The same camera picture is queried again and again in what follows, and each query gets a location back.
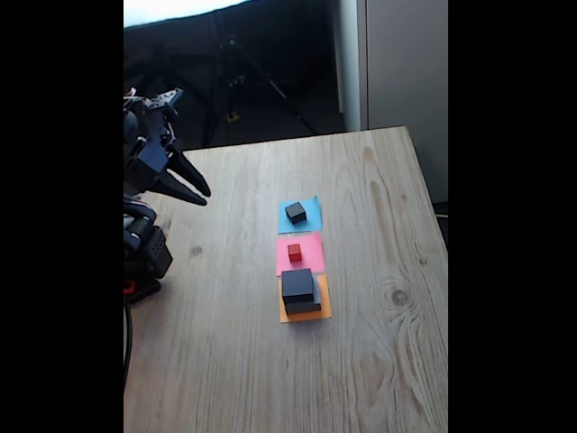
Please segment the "large black cube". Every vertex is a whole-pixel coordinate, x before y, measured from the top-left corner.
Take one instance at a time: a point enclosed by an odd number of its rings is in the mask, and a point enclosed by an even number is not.
[[[287,314],[308,313],[309,311],[318,311],[321,309],[321,296],[315,278],[313,278],[313,296],[313,301],[290,302],[289,304],[285,304]]]
[[[313,274],[310,269],[284,271],[282,279],[282,301],[285,305],[296,302],[314,302]]]
[[[287,217],[292,224],[307,220],[307,212],[300,202],[285,207],[285,212],[287,212]]]

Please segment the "white wall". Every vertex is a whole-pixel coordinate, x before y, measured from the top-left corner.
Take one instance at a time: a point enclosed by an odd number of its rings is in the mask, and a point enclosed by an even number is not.
[[[346,130],[360,131],[367,128],[364,0],[333,0],[332,9],[339,106]]]
[[[246,0],[124,0],[124,27],[206,14]]]
[[[448,0],[366,7],[369,128],[405,124],[431,200],[448,201]]]

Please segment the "wood knot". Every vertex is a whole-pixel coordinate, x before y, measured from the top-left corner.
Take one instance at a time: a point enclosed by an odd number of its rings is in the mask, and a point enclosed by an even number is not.
[[[393,291],[393,302],[395,303],[395,305],[405,305],[405,303],[407,302],[407,294],[405,291],[403,290],[395,290]]]

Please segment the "small black cube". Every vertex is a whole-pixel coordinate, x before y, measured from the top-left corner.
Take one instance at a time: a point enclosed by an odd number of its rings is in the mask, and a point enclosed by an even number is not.
[[[287,217],[292,224],[300,223],[301,221],[307,221],[307,212],[303,208],[300,202],[295,203],[285,207],[287,211]]]
[[[282,279],[282,301],[285,305],[315,300],[313,274],[310,269],[284,271],[280,278]]]

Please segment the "black cable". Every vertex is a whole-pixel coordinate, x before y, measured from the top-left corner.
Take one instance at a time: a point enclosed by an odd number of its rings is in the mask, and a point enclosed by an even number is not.
[[[124,313],[126,314],[126,352],[124,353],[124,384],[123,392],[126,388],[126,378],[128,378],[128,365],[130,355],[133,350],[133,317],[130,314],[130,304],[124,303]]]

